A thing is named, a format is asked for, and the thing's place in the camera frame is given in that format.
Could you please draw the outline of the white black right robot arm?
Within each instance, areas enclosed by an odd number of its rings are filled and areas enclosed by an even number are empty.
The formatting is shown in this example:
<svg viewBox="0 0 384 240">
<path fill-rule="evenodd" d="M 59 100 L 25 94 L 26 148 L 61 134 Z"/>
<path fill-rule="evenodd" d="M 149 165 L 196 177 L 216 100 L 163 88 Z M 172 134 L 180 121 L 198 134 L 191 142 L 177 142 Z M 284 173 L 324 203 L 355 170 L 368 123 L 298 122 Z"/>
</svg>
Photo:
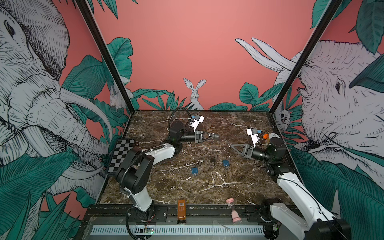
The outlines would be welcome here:
<svg viewBox="0 0 384 240">
<path fill-rule="evenodd" d="M 329 212 L 301 183 L 284 161 L 287 151 L 281 138 L 271 138 L 266 149 L 249 144 L 232 144 L 240 156 L 264 162 L 267 174 L 291 198 L 300 211 L 297 215 L 276 199 L 263 201 L 260 217 L 264 222 L 277 221 L 289 229 L 299 240 L 350 240 L 352 229 L 344 219 Z"/>
</svg>

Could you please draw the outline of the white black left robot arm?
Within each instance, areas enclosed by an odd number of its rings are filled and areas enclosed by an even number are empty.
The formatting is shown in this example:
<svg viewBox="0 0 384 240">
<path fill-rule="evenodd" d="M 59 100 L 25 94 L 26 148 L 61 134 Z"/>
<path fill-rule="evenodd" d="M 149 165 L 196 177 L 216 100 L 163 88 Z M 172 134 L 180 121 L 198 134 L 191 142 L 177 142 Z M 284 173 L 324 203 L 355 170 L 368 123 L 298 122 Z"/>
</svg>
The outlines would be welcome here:
<svg viewBox="0 0 384 240">
<path fill-rule="evenodd" d="M 219 138 L 218 134 L 198 130 L 204 119 L 203 116 L 193 115 L 185 124 L 175 121 L 169 127 L 167 138 L 159 146 L 147 150 L 132 148 L 127 153 L 115 178 L 119 183 L 119 191 L 129 197 L 138 211 L 147 213 L 153 207 L 146 185 L 154 165 L 175 157 L 181 152 L 183 142 L 203 143 Z"/>
</svg>

